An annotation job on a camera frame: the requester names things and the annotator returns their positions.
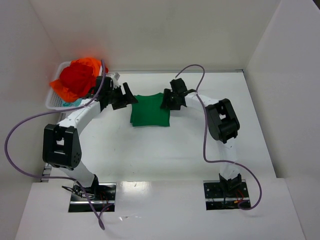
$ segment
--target laundry basket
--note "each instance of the laundry basket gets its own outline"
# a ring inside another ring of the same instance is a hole
[[[59,78],[63,69],[70,66],[70,63],[71,61],[65,61],[59,65],[58,70],[56,71],[55,76],[52,79],[52,82]],[[72,107],[63,106],[61,97],[59,97],[59,95],[56,94],[56,92],[51,87],[48,92],[48,95],[46,96],[45,106],[47,109],[51,109],[51,110],[62,110],[62,109],[72,108]]]

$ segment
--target red cloth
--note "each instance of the red cloth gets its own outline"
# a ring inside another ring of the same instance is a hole
[[[70,66],[63,69],[59,79],[52,81],[50,86],[67,103],[72,103],[84,97],[96,86],[101,62],[87,57],[72,61]]]

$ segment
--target folded green cloth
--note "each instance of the folded green cloth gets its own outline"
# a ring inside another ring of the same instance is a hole
[[[164,94],[136,95],[138,103],[132,104],[130,123],[133,127],[170,126],[170,110],[160,108]]]

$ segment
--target orange fabric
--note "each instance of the orange fabric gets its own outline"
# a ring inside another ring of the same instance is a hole
[[[50,82],[50,86],[65,102],[72,103],[96,86],[100,67],[101,62],[92,57],[74,60],[70,66],[63,69],[59,79]]]

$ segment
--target orange cloth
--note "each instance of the orange cloth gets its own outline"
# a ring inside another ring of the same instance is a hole
[[[50,86],[65,102],[73,103],[96,86],[100,67],[101,62],[92,57],[74,60],[70,66],[63,69],[59,79],[50,82]]]

